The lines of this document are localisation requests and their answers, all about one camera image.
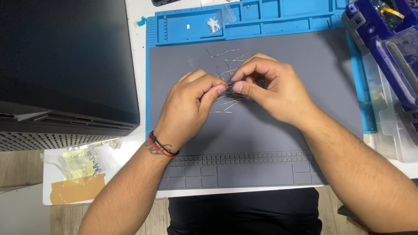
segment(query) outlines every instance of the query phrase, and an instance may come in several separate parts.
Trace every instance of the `fingernail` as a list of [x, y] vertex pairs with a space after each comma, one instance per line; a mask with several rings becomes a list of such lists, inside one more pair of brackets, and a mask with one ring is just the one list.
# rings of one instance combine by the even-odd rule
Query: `fingernail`
[[232, 87], [232, 90], [235, 91], [235, 92], [241, 92], [242, 83], [241, 82], [235, 83], [235, 85]]
[[225, 86], [220, 86], [219, 88], [218, 88], [218, 94], [222, 94], [222, 93], [224, 93], [224, 91], [226, 90], [227, 88], [225, 87]]

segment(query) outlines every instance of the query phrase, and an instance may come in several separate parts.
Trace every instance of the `soldering mat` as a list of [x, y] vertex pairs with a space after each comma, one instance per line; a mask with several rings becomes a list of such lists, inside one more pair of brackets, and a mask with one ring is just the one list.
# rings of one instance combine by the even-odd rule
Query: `soldering mat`
[[[216, 56], [229, 50], [238, 51]], [[225, 60], [249, 53], [240, 59], [244, 60], [257, 52], [291, 64], [312, 100], [362, 139], [362, 121], [344, 29], [151, 48], [151, 129], [157, 125], [170, 88], [185, 73], [203, 69], [212, 75], [218, 71], [222, 74], [229, 70], [227, 64], [236, 69], [242, 63]], [[232, 76], [225, 73], [222, 77], [229, 81]], [[228, 101], [225, 97], [215, 101], [199, 133], [168, 164], [159, 190], [327, 183], [297, 128], [277, 121], [251, 99], [230, 107], [225, 111], [228, 113], [219, 113], [233, 104], [223, 104]], [[315, 123], [309, 114], [287, 115]]]

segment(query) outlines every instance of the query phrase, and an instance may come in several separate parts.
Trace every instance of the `tattoo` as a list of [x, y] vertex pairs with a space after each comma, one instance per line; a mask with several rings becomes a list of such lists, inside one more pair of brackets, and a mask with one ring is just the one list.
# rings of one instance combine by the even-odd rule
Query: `tattoo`
[[[156, 150], [156, 149], [154, 148], [154, 146], [151, 144], [151, 142], [150, 142], [149, 140], [146, 140], [146, 141], [145, 141], [145, 146], [147, 146], [147, 147], [148, 147], [148, 151], [149, 151], [151, 154], [154, 154], [154, 155], [163, 155], [163, 153], [162, 153], [162, 152], [160, 152], [160, 151], [158, 151], [158, 150]], [[169, 147], [172, 147], [172, 146], [171, 146], [171, 144], [165, 144], [165, 145], [163, 145], [163, 147], [165, 147], [165, 148], [169, 148]]]

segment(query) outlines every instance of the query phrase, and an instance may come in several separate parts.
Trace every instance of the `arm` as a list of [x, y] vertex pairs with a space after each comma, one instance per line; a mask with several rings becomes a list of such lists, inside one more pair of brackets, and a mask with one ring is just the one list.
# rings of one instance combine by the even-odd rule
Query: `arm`
[[[189, 72], [169, 92], [154, 135], [175, 153], [206, 121], [225, 81], [203, 70]], [[135, 234], [151, 210], [170, 158], [146, 141], [91, 204], [79, 234]]]
[[[371, 230], [418, 230], [418, 188], [317, 107], [290, 65], [255, 54], [232, 81], [244, 76], [246, 81], [235, 83], [233, 90], [252, 97], [274, 118], [301, 130], [337, 197]], [[256, 85], [259, 79], [269, 83], [267, 90]]]

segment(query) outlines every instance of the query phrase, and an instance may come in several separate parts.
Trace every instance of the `hairy forearm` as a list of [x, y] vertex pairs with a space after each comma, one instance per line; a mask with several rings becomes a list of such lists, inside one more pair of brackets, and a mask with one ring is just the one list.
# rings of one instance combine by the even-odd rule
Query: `hairy forearm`
[[169, 161], [149, 148], [146, 141], [103, 188], [85, 214], [79, 234], [135, 234], [138, 231], [151, 210]]
[[337, 197], [375, 232], [418, 230], [418, 188], [319, 108], [298, 128]]

